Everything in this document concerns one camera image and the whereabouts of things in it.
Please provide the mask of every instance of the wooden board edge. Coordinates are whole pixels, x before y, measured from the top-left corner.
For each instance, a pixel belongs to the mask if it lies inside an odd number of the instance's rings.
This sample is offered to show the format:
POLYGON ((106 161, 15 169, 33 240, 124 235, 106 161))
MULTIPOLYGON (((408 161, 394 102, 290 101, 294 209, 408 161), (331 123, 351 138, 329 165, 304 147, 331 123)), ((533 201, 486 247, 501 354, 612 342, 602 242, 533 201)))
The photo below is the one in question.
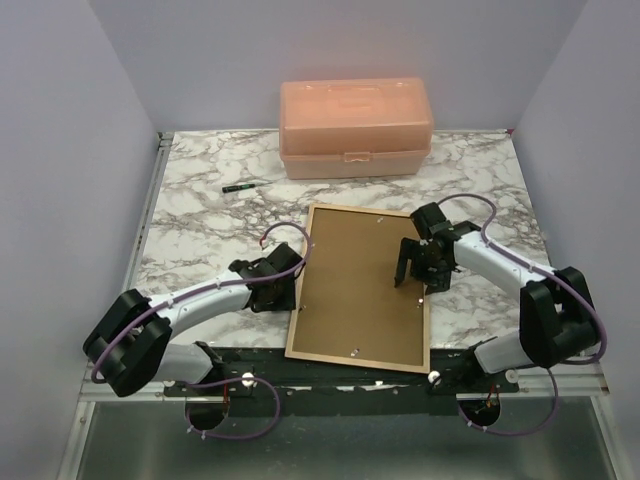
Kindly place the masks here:
MULTIPOLYGON (((366 207, 352 207, 349 205, 333 205, 328 203, 312 203, 309 205, 309 214, 307 215, 306 231, 311 235, 311 229, 313 226, 313 216, 317 209, 323 210, 339 210, 342 212, 355 212, 355 213, 369 213, 372 215, 387 215, 390 217, 409 217, 409 213, 401 212, 397 210, 382 210, 376 208, 366 207)), ((306 253, 307 245, 303 247, 302 255, 306 253)), ((422 325, 423 325, 423 364, 420 366, 411 366, 401 363, 388 363, 378 362, 375 360, 355 360, 347 359, 344 357, 334 357, 330 355, 320 355, 316 353, 297 352, 293 349, 293 340, 296 331, 296 325, 298 323, 298 312, 301 307, 300 297, 302 295, 302 284, 304 281, 304 270, 300 273, 298 281, 296 282, 296 309, 291 312, 291 319, 289 321, 289 330, 287 332, 287 343, 285 345, 285 357, 296 358, 301 360, 312 360, 326 363, 337 363, 340 365, 355 365, 360 367, 380 368, 383 370, 396 370, 400 372, 411 373, 429 373, 430 370, 430 353, 431 353, 431 306, 426 296, 424 296, 423 313, 422 313, 422 325)))

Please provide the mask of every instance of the pink plastic box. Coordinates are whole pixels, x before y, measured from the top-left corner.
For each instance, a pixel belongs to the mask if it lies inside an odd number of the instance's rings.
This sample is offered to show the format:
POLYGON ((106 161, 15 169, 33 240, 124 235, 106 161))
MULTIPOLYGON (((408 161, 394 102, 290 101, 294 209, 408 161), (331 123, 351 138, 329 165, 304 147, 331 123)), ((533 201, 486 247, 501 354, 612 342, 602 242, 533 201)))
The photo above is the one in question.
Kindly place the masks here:
POLYGON ((422 80, 286 82, 280 158, 291 179, 416 173, 431 150, 422 80))

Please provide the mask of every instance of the box lid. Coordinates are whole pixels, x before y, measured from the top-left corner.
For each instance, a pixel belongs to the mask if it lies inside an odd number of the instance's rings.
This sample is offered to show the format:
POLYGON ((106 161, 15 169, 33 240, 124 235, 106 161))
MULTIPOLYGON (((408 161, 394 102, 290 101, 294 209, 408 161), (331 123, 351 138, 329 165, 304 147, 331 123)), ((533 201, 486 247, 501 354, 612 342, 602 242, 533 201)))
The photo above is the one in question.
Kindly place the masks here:
POLYGON ((432 132, 419 78, 282 84, 280 149, 286 155, 428 151, 432 132))

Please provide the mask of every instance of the table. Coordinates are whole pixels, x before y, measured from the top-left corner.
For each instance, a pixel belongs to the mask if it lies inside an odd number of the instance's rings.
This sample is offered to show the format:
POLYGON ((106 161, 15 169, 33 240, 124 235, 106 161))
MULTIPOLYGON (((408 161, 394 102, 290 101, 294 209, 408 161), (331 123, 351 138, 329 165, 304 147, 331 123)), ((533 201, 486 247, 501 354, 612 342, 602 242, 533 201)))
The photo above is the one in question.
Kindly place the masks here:
MULTIPOLYGON (((474 192, 494 200, 499 212, 490 234, 539 262, 544 242, 510 136, 503 131, 436 132, 431 155, 415 176, 346 180, 286 179, 278 133, 204 131, 175 134, 142 252, 137 288, 166 293, 215 277, 235 259, 262 256, 258 239, 272 223, 306 223, 313 202, 413 211, 447 195, 474 192), (273 182, 222 194, 224 185, 273 182)), ((443 206, 452 221, 477 224, 488 215, 481 202, 443 206)), ((293 229, 276 241, 301 247, 293 229)), ((283 347, 289 313, 250 311, 221 315, 177 338, 218 346, 283 347)), ((518 304, 469 271, 454 274, 446 293, 431 297, 431 347, 464 348, 518 325, 518 304)))

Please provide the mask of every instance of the wooden frame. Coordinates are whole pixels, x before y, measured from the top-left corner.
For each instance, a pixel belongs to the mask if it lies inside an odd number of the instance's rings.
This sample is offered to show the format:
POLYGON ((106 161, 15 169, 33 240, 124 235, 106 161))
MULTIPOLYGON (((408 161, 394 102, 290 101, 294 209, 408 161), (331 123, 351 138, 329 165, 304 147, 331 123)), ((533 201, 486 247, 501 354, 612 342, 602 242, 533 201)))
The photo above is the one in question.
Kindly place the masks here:
MULTIPOLYGON (((397 211, 388 211, 388 210, 379 210, 379 209, 370 209, 370 208, 362 208, 362 207, 348 207, 348 206, 339 206, 339 205, 327 205, 327 204, 312 204, 309 207, 309 216, 307 219, 307 232, 309 234, 312 233, 313 228, 313 220, 314 215, 317 210, 339 210, 342 212, 354 212, 354 213, 366 213, 373 215, 384 215, 391 217, 403 217, 408 218, 409 214, 406 212, 397 212, 397 211)), ((296 300, 297 305, 300 305, 300 300, 302 297, 302 288, 304 285, 304 275, 305 270, 302 271, 298 281, 296 282, 296 300)), ((423 342, 423 356, 422 356, 422 365, 409 365, 403 363, 390 363, 390 362, 382 362, 382 361, 374 361, 374 360, 365 360, 358 358, 348 358, 341 356, 333 356, 333 355, 324 355, 317 353, 309 353, 309 352, 301 352, 294 350, 294 339, 296 334, 296 327, 298 325, 298 313, 299 311, 296 309, 291 313, 291 322, 289 325, 289 332, 287 335, 287 345, 285 350, 285 356, 289 358, 298 358, 303 360, 313 360, 313 361, 321 361, 321 362, 330 362, 337 363, 343 365, 352 365, 352 366, 361 366, 361 367, 369 367, 369 368, 380 368, 385 370, 397 370, 403 372, 415 372, 415 373, 428 373, 429 370, 429 360, 430 360, 430 330, 431 330, 431 322, 430 322, 430 308, 429 302, 426 297, 423 295, 423 308, 422 308, 422 342, 423 342)))

